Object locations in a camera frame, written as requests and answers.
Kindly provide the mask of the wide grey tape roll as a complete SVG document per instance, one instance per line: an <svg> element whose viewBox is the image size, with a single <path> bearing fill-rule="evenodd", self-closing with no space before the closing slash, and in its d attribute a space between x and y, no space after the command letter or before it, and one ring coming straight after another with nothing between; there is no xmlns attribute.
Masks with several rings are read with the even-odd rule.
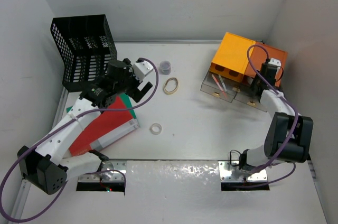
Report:
<svg viewBox="0 0 338 224"><path fill-rule="evenodd" d="M250 76L246 76L246 82L247 82L247 85L251 85L254 81L254 78L250 77Z"/></svg>

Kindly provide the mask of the orange pen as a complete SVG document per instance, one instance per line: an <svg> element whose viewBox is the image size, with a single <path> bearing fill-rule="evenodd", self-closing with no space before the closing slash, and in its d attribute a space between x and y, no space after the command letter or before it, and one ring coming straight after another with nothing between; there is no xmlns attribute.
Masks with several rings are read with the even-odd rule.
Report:
<svg viewBox="0 0 338 224"><path fill-rule="evenodd" d="M216 76L214 74L212 74L211 76L212 76L214 82L216 83L216 85L218 86L218 88L220 89L220 91L222 92L222 94L227 98L227 94L226 94L224 88L219 83L219 81L216 79Z"/></svg>

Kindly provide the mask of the small clear tape roll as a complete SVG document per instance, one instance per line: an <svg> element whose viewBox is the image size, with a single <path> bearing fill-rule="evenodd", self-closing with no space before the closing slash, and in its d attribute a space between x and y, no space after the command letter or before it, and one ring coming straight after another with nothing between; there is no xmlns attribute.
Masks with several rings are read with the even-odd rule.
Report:
<svg viewBox="0 0 338 224"><path fill-rule="evenodd" d="M158 123L153 123L149 130L153 135L159 135L162 132L162 126Z"/></svg>

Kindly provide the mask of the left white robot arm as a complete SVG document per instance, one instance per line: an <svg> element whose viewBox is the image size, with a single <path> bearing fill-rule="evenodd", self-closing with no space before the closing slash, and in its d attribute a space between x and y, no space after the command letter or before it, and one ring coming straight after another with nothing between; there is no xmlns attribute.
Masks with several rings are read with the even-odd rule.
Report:
<svg viewBox="0 0 338 224"><path fill-rule="evenodd" d="M110 60L106 73L88 83L72 109L41 142L18 151L22 177L53 195L71 178L100 172L109 158L98 151L89 150L70 158L65 158L65 153L92 121L110 111L109 106L120 94L128 95L141 106L141 99L149 90L155 91L157 85L147 82L142 89L138 87L156 71L155 64L146 58L139 58L134 64L128 59Z"/></svg>

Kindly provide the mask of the green pen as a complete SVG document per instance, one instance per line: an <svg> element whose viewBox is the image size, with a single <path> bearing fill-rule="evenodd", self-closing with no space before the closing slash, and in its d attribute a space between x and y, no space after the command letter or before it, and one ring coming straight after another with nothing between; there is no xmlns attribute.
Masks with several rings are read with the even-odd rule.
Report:
<svg viewBox="0 0 338 224"><path fill-rule="evenodd" d="M222 76L221 76L220 74L219 74L218 76L219 76L219 79L220 79L220 82L221 82L221 84L222 84L222 87L223 87L224 92L227 93L228 91L227 91L227 88L226 88L226 85L225 85L225 83L224 83L224 81L223 81Z"/></svg>

